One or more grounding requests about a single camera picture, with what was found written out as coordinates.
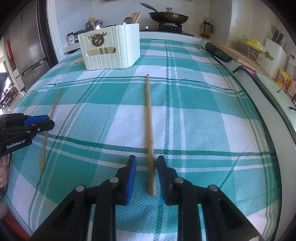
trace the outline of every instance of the white basket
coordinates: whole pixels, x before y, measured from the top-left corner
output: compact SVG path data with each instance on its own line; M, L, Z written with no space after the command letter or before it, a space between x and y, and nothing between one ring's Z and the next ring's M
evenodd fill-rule
M94 46L89 36L106 32L104 44ZM94 30L78 35L78 39L87 70L125 69L131 67L140 57L138 23Z

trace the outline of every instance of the silver bolt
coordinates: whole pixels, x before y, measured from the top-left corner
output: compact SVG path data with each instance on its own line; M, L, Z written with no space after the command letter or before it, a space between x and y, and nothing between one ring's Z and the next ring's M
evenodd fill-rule
M177 178L175 179L175 183L183 183L183 182L184 182L184 179L181 178L181 177L177 177Z
M76 191L78 191L78 192L82 192L82 191L84 190L84 186L82 186L82 185L78 185L75 189L76 189Z
M117 177L110 178L111 183L117 183L118 181L119 181L119 179Z
M218 190L218 187L216 185L209 185L209 189L213 192L216 192Z

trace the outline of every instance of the checkered tablecloth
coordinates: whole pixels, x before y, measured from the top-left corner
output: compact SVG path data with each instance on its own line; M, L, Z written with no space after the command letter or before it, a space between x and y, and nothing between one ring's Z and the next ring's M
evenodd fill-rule
M87 71L81 52L69 55L25 94L15 112L49 114L63 87L49 132L13 153L6 201L32 234L77 185L99 185L137 157L133 195L116 207L117 238L175 240L177 207L148 195L145 146L146 75L150 75L155 158L194 185L219 186L266 239L277 229L281 181L270 135L231 74L201 46L141 40L128 69Z

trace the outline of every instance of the deer head emblem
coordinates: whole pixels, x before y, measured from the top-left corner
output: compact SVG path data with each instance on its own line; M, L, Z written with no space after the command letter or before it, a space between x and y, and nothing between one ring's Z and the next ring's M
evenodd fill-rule
M94 46L99 47L99 46L103 45L103 43L105 41L104 36L106 34L107 34L107 32L106 33L103 32L102 34L94 34L93 36L90 35L89 38L92 38L91 42L93 43Z

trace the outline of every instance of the refrigerator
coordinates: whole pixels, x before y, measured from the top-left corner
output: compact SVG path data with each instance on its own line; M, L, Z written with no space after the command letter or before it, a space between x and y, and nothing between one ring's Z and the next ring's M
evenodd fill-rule
M19 76L29 90L57 64L48 28L46 0L31 0L10 24L8 33Z

